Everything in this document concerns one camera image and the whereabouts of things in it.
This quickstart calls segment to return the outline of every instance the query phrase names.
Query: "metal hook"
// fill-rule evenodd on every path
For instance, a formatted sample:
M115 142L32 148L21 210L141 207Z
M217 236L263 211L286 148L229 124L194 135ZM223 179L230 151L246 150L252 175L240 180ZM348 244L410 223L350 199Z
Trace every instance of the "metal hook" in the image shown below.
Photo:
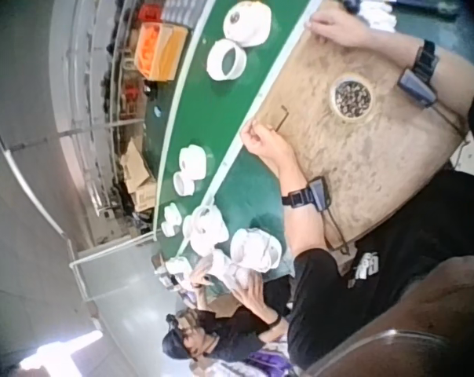
M281 104L281 109L284 110L286 114L284 115L284 118L279 122L279 125L277 126L277 128L275 128L275 132L280 130L280 128L283 126L284 122L286 121L287 117L290 116L290 112L287 111L286 106Z

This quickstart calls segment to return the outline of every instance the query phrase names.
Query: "orange basket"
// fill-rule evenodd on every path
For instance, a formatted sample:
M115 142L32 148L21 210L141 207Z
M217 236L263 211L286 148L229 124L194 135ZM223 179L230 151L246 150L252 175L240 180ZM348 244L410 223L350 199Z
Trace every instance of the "orange basket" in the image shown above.
M134 64L151 81L170 81L176 75L188 30L185 27L148 22L141 25Z

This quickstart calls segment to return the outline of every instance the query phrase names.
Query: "purple bag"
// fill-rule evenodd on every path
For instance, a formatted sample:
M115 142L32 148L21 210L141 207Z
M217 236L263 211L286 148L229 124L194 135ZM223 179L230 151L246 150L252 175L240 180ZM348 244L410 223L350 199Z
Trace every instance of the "purple bag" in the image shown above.
M243 363L261 370L268 377L283 377L293 371L293 365L282 354L273 351L253 352Z

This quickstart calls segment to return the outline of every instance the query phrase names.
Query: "black cap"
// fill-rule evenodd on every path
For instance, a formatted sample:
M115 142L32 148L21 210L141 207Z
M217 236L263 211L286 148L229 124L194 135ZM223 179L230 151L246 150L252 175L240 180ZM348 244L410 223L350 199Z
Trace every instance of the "black cap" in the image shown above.
M170 329L162 340L162 350L172 359L190 359L190 353L183 344L183 333L178 327L176 317L172 314L169 314L166 318L166 321L169 324Z

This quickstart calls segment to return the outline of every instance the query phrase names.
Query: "wrist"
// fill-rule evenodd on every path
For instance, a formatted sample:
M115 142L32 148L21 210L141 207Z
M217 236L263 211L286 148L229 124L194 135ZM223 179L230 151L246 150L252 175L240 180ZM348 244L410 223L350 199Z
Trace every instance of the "wrist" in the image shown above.
M376 49L376 39L378 37L378 31L371 29L370 27L361 36L361 42L359 47L362 49Z
M260 317L262 321L266 324L273 324L274 321L277 319L277 312L266 306L265 304L259 306L257 310L254 312L257 317Z

